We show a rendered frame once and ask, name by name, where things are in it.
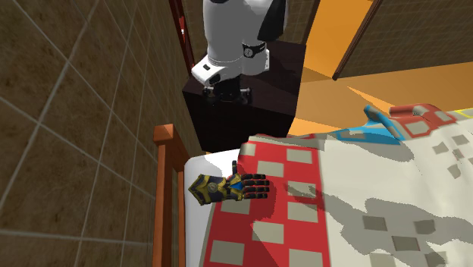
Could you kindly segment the wooden bed with patterned quilt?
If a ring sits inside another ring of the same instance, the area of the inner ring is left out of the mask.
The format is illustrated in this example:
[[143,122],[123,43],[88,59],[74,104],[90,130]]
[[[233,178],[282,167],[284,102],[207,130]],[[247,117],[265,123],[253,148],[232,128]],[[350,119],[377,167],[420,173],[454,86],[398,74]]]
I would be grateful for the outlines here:
[[[365,107],[366,124],[189,157],[157,126],[152,267],[473,267],[473,108]],[[199,205],[200,174],[265,174],[267,199]]]

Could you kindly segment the dark robot stand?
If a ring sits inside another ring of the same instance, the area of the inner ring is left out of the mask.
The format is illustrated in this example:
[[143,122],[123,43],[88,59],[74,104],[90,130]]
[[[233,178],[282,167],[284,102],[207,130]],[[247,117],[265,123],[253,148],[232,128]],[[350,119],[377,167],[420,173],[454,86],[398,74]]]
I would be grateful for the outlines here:
[[241,78],[241,87],[252,90],[248,105],[209,103],[202,96],[203,86],[193,77],[182,89],[203,151],[238,149],[255,134],[288,134],[296,114],[305,45],[275,41],[268,43],[268,49],[270,70]]

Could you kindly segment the dark red wooden door frame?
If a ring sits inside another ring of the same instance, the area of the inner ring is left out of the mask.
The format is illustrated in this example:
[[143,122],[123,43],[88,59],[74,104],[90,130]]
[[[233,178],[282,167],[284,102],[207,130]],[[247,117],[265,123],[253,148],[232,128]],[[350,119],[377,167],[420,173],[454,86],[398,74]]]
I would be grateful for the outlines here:
[[191,74],[192,67],[194,66],[193,50],[190,42],[190,36],[186,25],[186,18],[184,15],[184,9],[182,6],[182,0],[168,0],[174,25],[176,27],[178,39],[180,41],[180,47],[183,53],[183,58],[186,64],[186,69]]

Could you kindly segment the blue and gold gauntlet glove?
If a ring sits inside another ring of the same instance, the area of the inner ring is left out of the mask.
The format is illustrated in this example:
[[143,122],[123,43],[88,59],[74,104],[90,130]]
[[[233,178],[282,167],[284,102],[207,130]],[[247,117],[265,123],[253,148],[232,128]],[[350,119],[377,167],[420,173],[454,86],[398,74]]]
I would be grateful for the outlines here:
[[200,174],[188,191],[196,198],[199,205],[204,206],[225,200],[267,199],[270,185],[265,174],[240,173],[238,162],[234,160],[230,176]]

